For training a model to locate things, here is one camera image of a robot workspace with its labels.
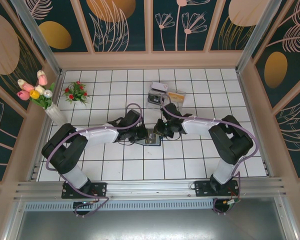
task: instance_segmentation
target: black mounting plate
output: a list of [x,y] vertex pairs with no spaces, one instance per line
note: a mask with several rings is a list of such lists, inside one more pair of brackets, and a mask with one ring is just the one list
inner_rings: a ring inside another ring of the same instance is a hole
[[[88,194],[95,195],[98,197],[105,197],[107,193],[107,183],[106,182],[93,182],[90,186],[90,191]],[[86,196],[82,196],[66,182],[62,185],[62,199],[86,199]]]
[[238,182],[236,180],[230,180],[226,183],[223,189],[219,193],[216,193],[210,186],[210,180],[195,181],[194,190],[197,197],[217,197],[217,196],[231,196],[231,191],[236,195],[239,194]]

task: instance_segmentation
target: white tile floor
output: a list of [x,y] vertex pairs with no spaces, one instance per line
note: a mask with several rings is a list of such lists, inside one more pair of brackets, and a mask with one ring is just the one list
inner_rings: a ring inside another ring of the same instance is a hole
[[[75,127],[103,125],[124,117],[129,103],[142,106],[146,126],[153,127],[161,113],[145,109],[145,101],[151,82],[160,81],[187,93],[182,114],[217,119],[233,115],[253,132],[234,69],[67,71],[62,89],[76,81],[86,84],[90,94],[87,107],[69,104],[64,96],[58,101],[58,107]],[[53,125],[50,137],[58,129]],[[92,181],[199,179],[211,176],[219,154],[211,139],[183,135],[176,141],[164,140],[161,146],[100,144],[85,149],[79,160],[82,171]],[[43,164],[37,181],[59,181],[59,175],[46,170]],[[267,175],[259,152],[241,164],[239,170],[243,177]]]

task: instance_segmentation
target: yellow tulip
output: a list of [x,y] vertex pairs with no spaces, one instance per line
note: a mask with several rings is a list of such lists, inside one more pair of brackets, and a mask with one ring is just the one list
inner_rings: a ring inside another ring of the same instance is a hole
[[37,90],[31,90],[30,97],[33,99],[38,99],[40,97],[40,93]]

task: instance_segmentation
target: potted plant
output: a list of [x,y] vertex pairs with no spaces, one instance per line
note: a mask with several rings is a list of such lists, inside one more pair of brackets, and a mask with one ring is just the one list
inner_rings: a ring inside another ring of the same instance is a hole
[[72,82],[65,90],[63,95],[66,96],[66,101],[72,102],[74,104],[86,105],[88,96],[87,91],[85,90],[85,84],[82,84],[79,81]]
[[55,122],[58,126],[62,126],[67,123],[67,118],[62,114],[57,105],[52,101],[53,90],[55,83],[52,83],[49,88],[46,88],[48,84],[47,76],[44,71],[39,70],[37,72],[38,85],[32,86],[26,81],[19,79],[18,85],[21,91],[17,92],[17,96],[24,101],[30,100],[36,105],[42,107],[45,113]]

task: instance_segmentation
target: pink tulip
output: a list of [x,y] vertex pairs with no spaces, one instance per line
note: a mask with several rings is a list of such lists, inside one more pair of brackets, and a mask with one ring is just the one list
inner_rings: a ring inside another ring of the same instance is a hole
[[45,74],[40,75],[38,80],[39,80],[39,85],[41,86],[45,86],[48,84],[47,76]]
[[29,84],[29,83],[23,84],[23,90],[26,90],[28,93],[29,93],[31,90],[34,90],[34,89],[35,89],[35,87],[32,86],[32,85]]
[[21,100],[28,100],[30,98],[30,95],[27,91],[22,90],[16,93],[16,95],[21,99]]

